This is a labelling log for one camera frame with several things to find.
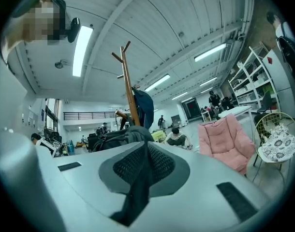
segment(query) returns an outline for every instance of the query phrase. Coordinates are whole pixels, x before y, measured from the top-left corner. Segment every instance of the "shelving unit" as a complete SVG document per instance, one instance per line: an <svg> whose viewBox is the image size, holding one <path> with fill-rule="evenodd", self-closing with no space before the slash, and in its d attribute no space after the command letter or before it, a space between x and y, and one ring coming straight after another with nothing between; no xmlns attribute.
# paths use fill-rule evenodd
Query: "shelving unit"
<svg viewBox="0 0 295 232"><path fill-rule="evenodd" d="M263 90L268 89L271 98L276 100L278 109L272 110L273 112L276 112L280 109L277 92L269 72L262 62L263 57L259 56L264 48L263 46L259 46L254 49L249 47L249 49L251 50L251 53L248 58L244 63L239 62L237 64L240 69L231 80L228 80L228 82L234 91L239 106L251 105L253 107L251 112L256 112L257 109L261 108L260 101L263 99L263 92L259 92L257 89L260 87L262 87Z"/></svg>

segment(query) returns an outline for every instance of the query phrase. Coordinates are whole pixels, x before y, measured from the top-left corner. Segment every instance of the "ceiling light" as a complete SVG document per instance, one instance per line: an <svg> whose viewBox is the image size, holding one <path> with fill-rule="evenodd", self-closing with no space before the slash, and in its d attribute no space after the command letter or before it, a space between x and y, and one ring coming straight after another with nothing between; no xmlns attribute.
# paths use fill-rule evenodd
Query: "ceiling light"
<svg viewBox="0 0 295 232"><path fill-rule="evenodd" d="M149 92L150 90L154 89L156 86L158 86L159 84L161 84L162 82L166 81L167 79L169 79L170 76L167 74L164 77L162 77L161 79L159 79L158 81L156 81L155 83L153 83L151 86L147 87L145 89L146 92Z"/></svg>
<svg viewBox="0 0 295 232"><path fill-rule="evenodd" d="M207 52L205 52L205 53L203 53L203 54L200 54L200 55L194 57L195 62L197 62L197 61L199 61L199 60L201 60L201 59L203 59L203 58L205 58L205 57L211 55L212 53L215 53L215 52L217 52L217 51L220 51L220 50L224 49L226 46L227 46L226 43L221 44L221 45L219 45L219 46L216 46L216 47L212 48L211 50L208 50Z"/></svg>
<svg viewBox="0 0 295 232"><path fill-rule="evenodd" d="M181 97L181 96L184 96L184 95L186 95L186 94L187 94L187 92L185 92L185 93L183 93L183 94L181 94L181 95L178 95L177 97L174 97L173 100L175 100L176 98L179 98L179 97Z"/></svg>
<svg viewBox="0 0 295 232"><path fill-rule="evenodd" d="M206 85L207 83L216 80L216 78L217 78L217 77L214 77L214 78L212 78L211 80L208 80L207 82L200 84L200 86Z"/></svg>
<svg viewBox="0 0 295 232"><path fill-rule="evenodd" d="M187 102L187 101L190 100L190 99L192 99L192 97L190 97L190 98L188 98L188 99L186 99L186 100L184 100L184 101L182 101L182 102Z"/></svg>
<svg viewBox="0 0 295 232"><path fill-rule="evenodd" d="M204 93L204 92L206 92L206 91L208 91L208 90L210 90L210 89L212 89L212 88L213 88L213 87L208 88L207 90L200 92L200 94L202 94L202 93Z"/></svg>
<svg viewBox="0 0 295 232"><path fill-rule="evenodd" d="M81 76L82 64L85 55L86 47L89 43L89 38L93 29L82 26L79 31L79 36L76 41L75 51L74 51L74 63L72 67L72 75Z"/></svg>

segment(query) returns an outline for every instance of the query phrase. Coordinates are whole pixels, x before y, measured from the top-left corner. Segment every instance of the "floral cushion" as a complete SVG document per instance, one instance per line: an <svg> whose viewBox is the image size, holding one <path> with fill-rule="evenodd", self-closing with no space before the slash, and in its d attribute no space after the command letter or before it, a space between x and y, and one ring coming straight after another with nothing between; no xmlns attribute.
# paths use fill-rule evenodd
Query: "floral cushion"
<svg viewBox="0 0 295 232"><path fill-rule="evenodd" d="M295 137L288 132L283 124L269 130L269 138L264 136L265 143L261 146L263 154L271 161L282 162L290 159L295 153Z"/></svg>

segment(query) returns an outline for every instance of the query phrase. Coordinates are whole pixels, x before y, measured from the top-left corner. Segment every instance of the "wooden coat rack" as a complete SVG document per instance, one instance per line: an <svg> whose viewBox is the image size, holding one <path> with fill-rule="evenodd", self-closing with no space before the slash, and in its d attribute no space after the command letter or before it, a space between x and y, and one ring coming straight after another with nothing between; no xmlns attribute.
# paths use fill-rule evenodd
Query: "wooden coat rack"
<svg viewBox="0 0 295 232"><path fill-rule="evenodd" d="M127 66L127 61L126 61L126 55L125 55L125 52L126 52L128 46L129 46L129 44L130 44L130 41L127 42L125 48L123 46L120 47L121 58L118 55L116 55L114 52L112 53L112 55L119 62L122 63L123 75L119 75L118 79L124 77L125 87L126 87L126 96L127 96L127 100L128 100L132 120L133 120L133 122L134 122L134 124L136 126L140 126L139 116L138 116L136 104L134 102L133 90L132 90L132 85L131 85L131 82L130 82L130 77L129 77L129 73L128 73L128 66ZM127 116L124 113L122 113L121 111L119 111L119 110L117 110L115 114L117 116L119 116L119 117L122 117L122 118L125 118L125 119L127 118Z"/></svg>

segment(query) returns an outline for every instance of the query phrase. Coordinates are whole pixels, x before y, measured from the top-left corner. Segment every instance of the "white refrigerator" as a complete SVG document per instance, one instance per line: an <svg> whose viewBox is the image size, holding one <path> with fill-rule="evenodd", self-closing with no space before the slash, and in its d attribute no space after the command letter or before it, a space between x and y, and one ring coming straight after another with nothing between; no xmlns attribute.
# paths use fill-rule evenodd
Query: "white refrigerator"
<svg viewBox="0 0 295 232"><path fill-rule="evenodd" d="M278 47L271 49L263 58L280 102L280 111L295 118L295 80L289 65L284 62Z"/></svg>

